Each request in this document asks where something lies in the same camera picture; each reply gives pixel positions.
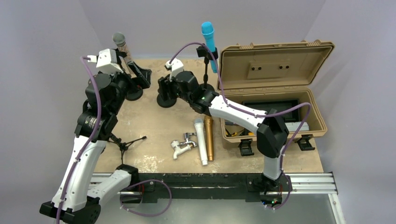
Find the blue microphone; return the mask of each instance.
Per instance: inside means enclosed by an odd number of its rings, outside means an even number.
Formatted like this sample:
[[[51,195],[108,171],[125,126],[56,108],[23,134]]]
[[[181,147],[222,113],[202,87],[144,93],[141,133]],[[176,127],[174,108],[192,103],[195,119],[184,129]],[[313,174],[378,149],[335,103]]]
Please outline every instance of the blue microphone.
[[[202,35],[206,40],[206,46],[209,48],[211,52],[216,51],[216,47],[214,46],[214,29],[211,22],[202,23]],[[217,73],[215,61],[211,60],[211,67],[213,73]]]

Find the wooden table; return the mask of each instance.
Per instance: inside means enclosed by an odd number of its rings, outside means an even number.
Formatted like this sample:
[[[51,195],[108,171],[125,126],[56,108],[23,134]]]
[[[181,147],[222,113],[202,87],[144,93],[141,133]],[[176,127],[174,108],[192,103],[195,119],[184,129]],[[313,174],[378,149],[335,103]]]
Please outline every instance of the wooden table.
[[[146,140],[134,143],[124,154],[124,162],[135,166],[140,173],[260,173],[263,169],[263,156],[255,148],[254,156],[241,157],[239,149],[224,149],[221,143],[219,118],[213,118],[214,161],[203,167],[198,147],[179,155],[173,160],[173,140],[184,141],[183,133],[195,132],[193,121],[204,116],[194,112],[188,103],[181,99],[171,108],[161,108],[157,102],[157,80],[168,74],[164,68],[168,59],[136,60],[142,68],[153,71],[151,87],[144,90],[137,101],[125,100],[117,118],[118,124],[113,133],[123,141],[131,141],[147,136]],[[182,60],[184,69],[190,70],[202,83],[205,65],[203,60]],[[216,88],[217,74],[209,69],[209,81]],[[300,151],[297,144],[292,144],[283,160],[287,173],[322,173],[323,168],[317,150]],[[120,150],[108,143],[100,156],[95,172],[111,173],[121,164]]]

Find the case latch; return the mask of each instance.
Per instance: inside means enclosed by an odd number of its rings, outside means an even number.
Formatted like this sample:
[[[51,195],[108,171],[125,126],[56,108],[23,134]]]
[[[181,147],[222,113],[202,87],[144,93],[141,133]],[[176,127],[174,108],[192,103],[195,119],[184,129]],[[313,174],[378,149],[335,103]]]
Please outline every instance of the case latch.
[[[250,156],[254,155],[255,153],[252,152],[252,139],[242,139],[239,143],[239,151],[241,156]]]
[[[315,150],[315,147],[312,147],[311,143],[309,142],[309,139],[311,139],[310,134],[303,134],[301,138],[296,141],[301,151]]]

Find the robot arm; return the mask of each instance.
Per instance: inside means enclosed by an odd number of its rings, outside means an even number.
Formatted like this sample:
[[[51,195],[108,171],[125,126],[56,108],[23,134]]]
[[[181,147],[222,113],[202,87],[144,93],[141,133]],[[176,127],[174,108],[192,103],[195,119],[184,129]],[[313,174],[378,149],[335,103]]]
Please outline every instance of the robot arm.
[[[281,175],[281,151],[289,135],[282,118],[259,118],[229,107],[222,96],[199,84],[190,71],[181,71],[176,75],[169,74],[160,78],[158,84],[157,102],[160,106],[171,105],[168,102],[176,102],[176,98],[181,98],[197,113],[229,120],[256,134],[257,149],[264,155],[263,175],[270,181],[277,182]],[[258,111],[227,101],[252,114],[276,113],[276,110]]]
[[[41,214],[56,218],[63,187],[68,183],[66,195],[62,200],[61,220],[69,224],[95,223],[101,207],[111,197],[131,184],[139,182],[138,169],[122,164],[106,181],[88,190],[98,158],[118,122],[117,114],[124,100],[129,99],[128,96],[136,91],[148,88],[150,83],[150,80],[146,79],[151,75],[150,70],[145,70],[149,74],[132,78],[121,68],[118,56],[119,54],[113,49],[102,50],[98,56],[88,56],[91,62],[97,63],[97,68],[101,71],[94,76],[102,101],[100,124],[96,135],[75,163],[77,154],[89,139],[97,121],[98,105],[90,82],[85,90],[87,100],[83,106],[83,113],[77,120],[74,148],[65,176],[52,200],[41,205]],[[75,166],[74,172],[68,179],[72,166]]]

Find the gray wall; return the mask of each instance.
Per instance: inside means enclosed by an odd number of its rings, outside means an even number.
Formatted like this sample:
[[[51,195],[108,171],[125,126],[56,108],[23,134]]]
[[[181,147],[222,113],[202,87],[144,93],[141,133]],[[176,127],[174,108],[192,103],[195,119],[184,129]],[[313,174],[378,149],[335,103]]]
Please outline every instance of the gray wall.
[[[348,223],[395,220],[395,12],[394,1],[327,0],[307,35],[336,45],[312,89],[329,128],[321,160]]]
[[[88,75],[101,45],[77,0],[0,3],[0,223],[53,223],[38,213],[59,187]]]
[[[100,43],[125,34],[135,56],[174,54],[188,42],[204,39],[201,24],[211,21],[217,48],[240,43],[295,42],[307,35],[325,0],[82,0]],[[183,56],[196,56],[195,48]]]

